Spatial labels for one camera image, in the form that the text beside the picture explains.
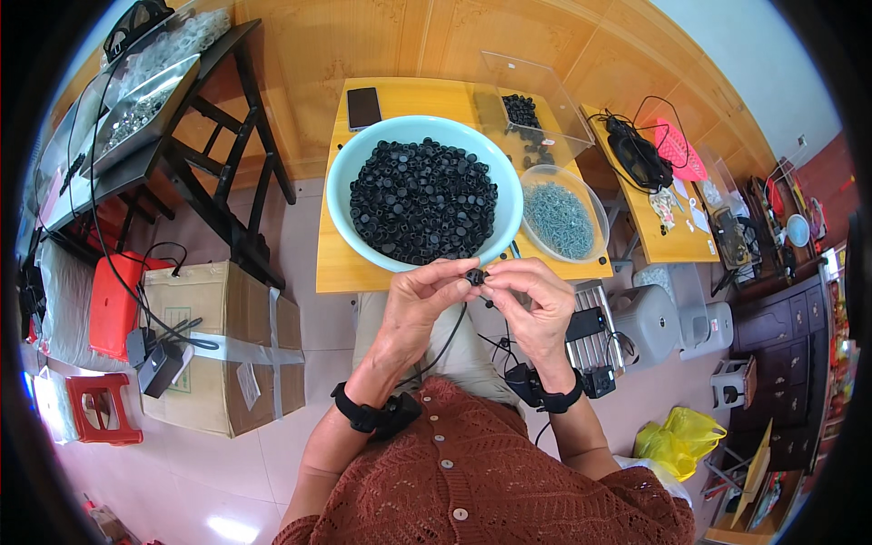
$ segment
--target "red plastic chair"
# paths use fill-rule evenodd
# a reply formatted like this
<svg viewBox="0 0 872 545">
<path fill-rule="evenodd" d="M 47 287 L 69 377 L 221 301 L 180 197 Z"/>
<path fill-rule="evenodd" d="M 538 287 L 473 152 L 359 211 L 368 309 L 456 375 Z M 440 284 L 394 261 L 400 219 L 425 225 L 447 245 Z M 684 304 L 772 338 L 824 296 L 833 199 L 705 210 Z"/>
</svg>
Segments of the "red plastic chair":
<svg viewBox="0 0 872 545">
<path fill-rule="evenodd" d="M 133 259 L 143 261 L 136 252 L 124 252 Z M 148 258 L 146 265 L 113 254 L 112 264 L 124 283 L 136 293 L 136 284 L 146 270 L 168 269 L 172 263 Z M 88 343 L 91 350 L 110 358 L 127 361 L 127 334 L 138 325 L 137 304 L 109 268 L 105 257 L 97 263 L 91 289 L 91 316 L 88 322 Z"/>
<path fill-rule="evenodd" d="M 70 394 L 72 406 L 72 419 L 78 432 L 78 440 L 83 443 L 109 443 L 112 446 L 136 445 L 142 442 L 142 430 L 134 430 L 127 423 L 127 415 L 124 412 L 124 400 L 121 398 L 121 386 L 129 385 L 127 375 L 124 373 L 109 373 L 99 377 L 68 377 L 66 379 L 66 391 Z M 112 408 L 118 417 L 118 429 L 110 430 L 103 421 L 103 416 L 97 407 L 97 421 L 100 428 L 91 424 L 85 416 L 85 408 L 82 406 L 82 396 L 90 394 L 95 403 L 99 396 L 109 392 L 112 397 Z"/>
</svg>

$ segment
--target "wooden wall panel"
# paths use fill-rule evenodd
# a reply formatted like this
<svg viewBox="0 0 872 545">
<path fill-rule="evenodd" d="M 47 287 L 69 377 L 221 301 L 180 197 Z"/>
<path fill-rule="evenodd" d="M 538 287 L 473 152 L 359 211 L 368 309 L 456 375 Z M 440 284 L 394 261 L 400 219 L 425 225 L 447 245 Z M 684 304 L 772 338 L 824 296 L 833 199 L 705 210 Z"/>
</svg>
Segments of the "wooden wall panel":
<svg viewBox="0 0 872 545">
<path fill-rule="evenodd" d="M 552 66 L 579 104 L 632 116 L 646 95 L 670 100 L 691 143 L 704 142 L 724 157 L 737 181 L 766 175 L 775 163 L 718 67 L 647 0 L 206 1 L 232 4 L 237 23 L 262 19 L 249 44 L 273 133 L 295 179 L 324 175 L 345 78 L 472 80 L 479 50 Z M 88 70 L 96 65 L 83 68 L 65 96 L 75 97 Z M 241 117 L 232 66 L 222 67 L 215 82 L 204 93 Z M 640 119 L 656 114 L 674 122 L 671 109 L 653 100 Z M 190 112 L 176 136 L 202 148 L 210 133 L 211 122 Z M 221 136 L 213 158 L 226 157 L 230 136 Z M 235 187 L 256 182 L 262 154 L 252 137 Z"/>
</svg>

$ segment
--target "wooden table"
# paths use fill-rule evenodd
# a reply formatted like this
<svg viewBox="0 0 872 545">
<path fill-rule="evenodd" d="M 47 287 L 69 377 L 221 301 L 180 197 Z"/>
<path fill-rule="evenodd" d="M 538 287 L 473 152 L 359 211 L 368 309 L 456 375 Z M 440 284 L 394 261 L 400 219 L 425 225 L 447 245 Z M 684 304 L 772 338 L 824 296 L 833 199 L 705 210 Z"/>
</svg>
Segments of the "wooden table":
<svg viewBox="0 0 872 545">
<path fill-rule="evenodd" d="M 591 106 L 582 106 L 582 109 L 584 110 L 585 118 L 600 112 L 598 108 Z M 596 136 L 596 144 L 603 150 L 609 163 L 629 179 L 630 175 L 621 167 L 621 163 L 618 162 L 617 157 L 611 150 L 611 146 L 609 146 L 609 132 L 605 130 L 605 123 L 596 119 L 592 119 L 588 123 Z M 676 192 L 676 198 L 681 203 L 681 206 L 685 208 L 685 211 L 682 212 L 678 208 L 672 209 L 672 213 L 675 215 L 675 227 L 668 231 L 666 235 L 662 235 L 660 233 L 660 225 L 662 224 L 660 216 L 654 212 L 654 208 L 648 202 L 648 195 L 643 194 L 621 176 L 616 174 L 615 177 L 621 186 L 627 208 L 630 209 L 630 213 L 633 216 L 638 240 L 642 243 L 645 260 L 649 264 L 720 261 L 712 236 L 694 225 L 691 216 L 691 206 L 687 199 Z M 685 187 L 688 190 L 688 195 L 694 196 L 693 185 L 690 182 L 686 182 Z M 698 203 L 697 208 L 702 210 L 702 205 Z M 694 230 L 692 232 L 687 227 L 687 220 L 690 220 L 691 225 L 693 225 Z M 628 250 L 632 250 L 632 247 L 635 245 L 636 237 L 634 236 Z"/>
<path fill-rule="evenodd" d="M 344 145 L 355 133 L 348 130 L 348 110 L 345 104 L 345 92 L 359 87 L 375 87 L 378 90 L 378 102 L 381 106 L 382 119 L 395 118 L 402 115 L 434 115 L 453 119 L 466 126 L 480 130 L 478 116 L 473 104 L 473 84 L 462 81 L 429 78 L 349 78 L 345 80 L 339 108 L 336 114 L 336 124 L 333 126 L 333 137 L 330 140 L 330 158 L 327 170 L 336 159 L 338 145 Z M 544 104 L 536 106 L 540 116 L 541 109 L 547 109 Z M 581 177 L 574 161 L 566 168 Z M 599 262 L 576 265 L 561 262 L 545 256 L 520 230 L 514 238 L 523 257 L 540 257 L 560 278 L 564 280 L 582 280 L 612 276 L 609 257 L 605 263 Z M 358 291 L 387 290 L 393 273 L 378 265 L 368 262 L 358 254 L 342 238 L 330 218 L 327 210 L 326 195 L 321 201 L 321 225 L 318 230 L 318 258 L 315 292 L 338 293 Z"/>
</svg>

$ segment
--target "clear acrylic box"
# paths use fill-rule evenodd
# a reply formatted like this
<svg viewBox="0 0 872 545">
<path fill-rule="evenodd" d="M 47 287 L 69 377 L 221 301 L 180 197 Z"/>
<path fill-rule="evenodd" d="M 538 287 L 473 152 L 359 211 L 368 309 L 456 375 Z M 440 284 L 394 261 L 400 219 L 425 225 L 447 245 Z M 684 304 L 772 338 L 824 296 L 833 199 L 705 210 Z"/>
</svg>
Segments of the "clear acrylic box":
<svg viewBox="0 0 872 545">
<path fill-rule="evenodd" d="M 473 86 L 480 129 L 511 155 L 516 169 L 526 170 L 542 158 L 538 151 L 527 151 L 526 146 L 543 146 L 556 166 L 566 167 L 594 145 L 588 124 L 549 66 L 490 51 L 480 54 L 479 75 Z M 532 97 L 541 129 L 509 121 L 502 97 L 513 94 Z M 524 157 L 530 158 L 526 165 Z"/>
</svg>

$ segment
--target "metal tray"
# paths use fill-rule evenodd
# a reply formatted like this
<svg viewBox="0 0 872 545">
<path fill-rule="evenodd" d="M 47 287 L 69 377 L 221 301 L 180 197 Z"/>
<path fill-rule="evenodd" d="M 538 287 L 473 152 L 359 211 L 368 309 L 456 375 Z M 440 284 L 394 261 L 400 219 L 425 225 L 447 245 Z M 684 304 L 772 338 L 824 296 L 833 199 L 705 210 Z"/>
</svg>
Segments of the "metal tray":
<svg viewBox="0 0 872 545">
<path fill-rule="evenodd" d="M 173 89 L 160 107 L 160 110 L 147 121 L 135 133 L 127 136 L 121 142 L 106 152 L 98 151 L 98 158 L 94 161 L 94 174 L 100 176 L 110 167 L 116 165 L 125 157 L 143 147 L 149 142 L 154 142 L 167 130 L 170 120 L 179 109 L 181 101 L 185 98 L 187 90 L 191 88 L 197 76 L 200 74 L 200 54 L 192 55 L 178 63 L 166 68 L 166 70 L 146 80 L 130 91 L 118 104 L 107 114 L 106 120 L 97 133 L 97 143 L 92 149 L 103 150 L 112 135 L 112 128 L 119 123 L 138 103 L 153 97 L 155 94 Z M 90 156 L 82 165 L 81 175 L 91 178 Z"/>
</svg>

